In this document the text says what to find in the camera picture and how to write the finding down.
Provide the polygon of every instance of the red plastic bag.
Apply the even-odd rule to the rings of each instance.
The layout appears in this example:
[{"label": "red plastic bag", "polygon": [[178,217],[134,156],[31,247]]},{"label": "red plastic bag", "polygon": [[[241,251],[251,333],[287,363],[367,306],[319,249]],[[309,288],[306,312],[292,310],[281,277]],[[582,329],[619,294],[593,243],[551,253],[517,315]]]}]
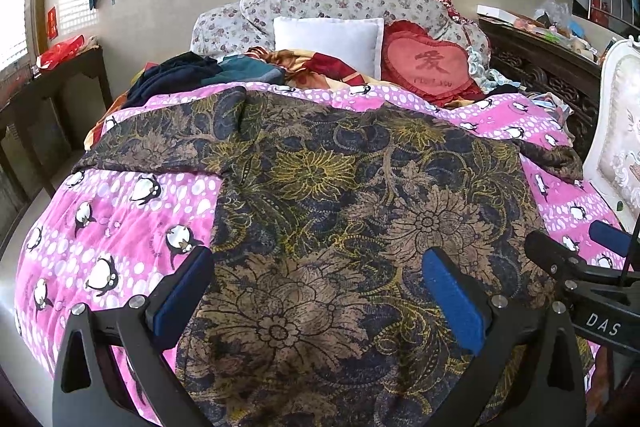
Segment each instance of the red plastic bag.
[{"label": "red plastic bag", "polygon": [[36,65],[41,70],[52,70],[60,62],[76,56],[78,50],[84,45],[84,36],[78,35],[66,41],[59,42],[45,51],[36,60]]}]

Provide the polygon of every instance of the plastic bag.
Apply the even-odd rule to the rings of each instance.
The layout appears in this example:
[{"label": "plastic bag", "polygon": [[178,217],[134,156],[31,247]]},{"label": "plastic bag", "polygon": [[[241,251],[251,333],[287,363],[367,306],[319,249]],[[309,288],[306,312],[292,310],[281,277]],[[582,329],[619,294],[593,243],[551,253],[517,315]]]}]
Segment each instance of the plastic bag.
[{"label": "plastic bag", "polygon": [[565,2],[558,4],[556,0],[546,0],[542,3],[541,9],[549,16],[549,19],[558,28],[569,29],[571,23],[571,10]]},{"label": "plastic bag", "polygon": [[54,44],[36,60],[36,65],[41,70],[52,70],[60,62],[75,57],[78,50],[84,45],[84,36],[78,35],[66,41]]}]

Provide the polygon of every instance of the pillow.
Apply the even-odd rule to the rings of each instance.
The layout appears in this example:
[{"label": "pillow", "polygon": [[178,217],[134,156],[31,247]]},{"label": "pillow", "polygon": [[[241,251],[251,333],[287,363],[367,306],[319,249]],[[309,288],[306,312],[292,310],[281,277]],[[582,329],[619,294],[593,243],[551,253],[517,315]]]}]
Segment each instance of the pillow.
[{"label": "pillow", "polygon": [[309,50],[339,58],[367,76],[380,79],[385,25],[382,18],[362,20],[292,19],[273,21],[276,50]]},{"label": "pillow", "polygon": [[469,76],[467,59],[459,45],[436,41],[415,23],[398,21],[385,30],[384,80],[440,107],[457,97],[473,100],[482,94]]}]

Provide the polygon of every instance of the dark wooden furniture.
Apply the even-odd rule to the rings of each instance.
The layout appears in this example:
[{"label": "dark wooden furniture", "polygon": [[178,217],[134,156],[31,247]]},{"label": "dark wooden furniture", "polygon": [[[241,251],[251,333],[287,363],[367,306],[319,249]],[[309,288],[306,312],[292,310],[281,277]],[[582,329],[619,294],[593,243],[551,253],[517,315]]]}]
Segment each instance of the dark wooden furniture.
[{"label": "dark wooden furniture", "polygon": [[[33,118],[34,108],[36,108],[42,100],[50,98],[65,139],[72,148],[78,146],[78,144],[74,142],[73,133],[70,131],[70,118],[66,108],[60,101],[59,93],[66,81],[79,73],[89,78],[98,79],[105,108],[111,107],[113,97],[111,96],[109,81],[107,80],[107,73],[104,68],[102,48],[97,47],[89,49],[70,60],[61,62],[53,70],[42,71],[41,75],[34,78],[28,84],[25,84],[11,97],[9,102],[0,109],[0,136],[4,137],[7,125],[14,124],[18,139],[27,158],[33,165],[42,186],[49,196],[52,197],[56,190],[51,183],[49,174],[38,159],[33,148],[33,142],[29,134],[29,125]],[[18,181],[1,146],[0,166],[9,178],[9,181],[14,185],[15,192],[24,199],[25,204],[30,203],[26,191]]]},{"label": "dark wooden furniture", "polygon": [[598,123],[601,68],[590,60],[526,31],[480,17],[491,44],[491,67],[528,89],[552,93],[574,110],[568,121],[583,160]]}]

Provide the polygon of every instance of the window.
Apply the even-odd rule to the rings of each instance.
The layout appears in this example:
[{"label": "window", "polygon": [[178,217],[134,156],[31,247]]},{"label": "window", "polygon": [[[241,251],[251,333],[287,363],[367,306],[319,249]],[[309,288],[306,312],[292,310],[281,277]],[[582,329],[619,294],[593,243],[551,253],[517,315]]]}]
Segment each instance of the window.
[{"label": "window", "polygon": [[0,71],[27,54],[25,0],[0,0]]}]

